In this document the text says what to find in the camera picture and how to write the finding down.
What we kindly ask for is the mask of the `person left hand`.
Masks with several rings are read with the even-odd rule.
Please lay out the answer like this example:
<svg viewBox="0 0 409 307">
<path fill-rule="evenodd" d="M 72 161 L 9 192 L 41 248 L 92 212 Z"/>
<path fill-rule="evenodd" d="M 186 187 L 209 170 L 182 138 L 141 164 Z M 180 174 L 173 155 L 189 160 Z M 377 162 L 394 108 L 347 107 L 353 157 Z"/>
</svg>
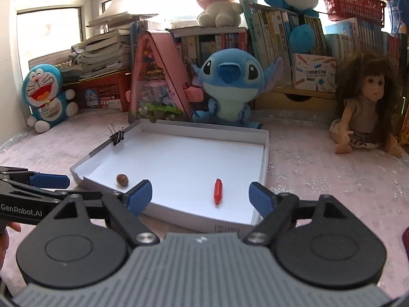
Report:
<svg viewBox="0 0 409 307">
<path fill-rule="evenodd" d="M 7 226 L 15 232 L 21 231 L 21 225 L 19 223 L 11 222 L 11 223 L 8 223 Z M 8 230 L 5 228 L 1 232 L 1 235 L 0 235 L 0 270 L 4 266 L 4 262 L 6 259 L 6 252 L 9 248 L 9 244 L 10 244 L 9 234 L 8 234 Z"/>
</svg>

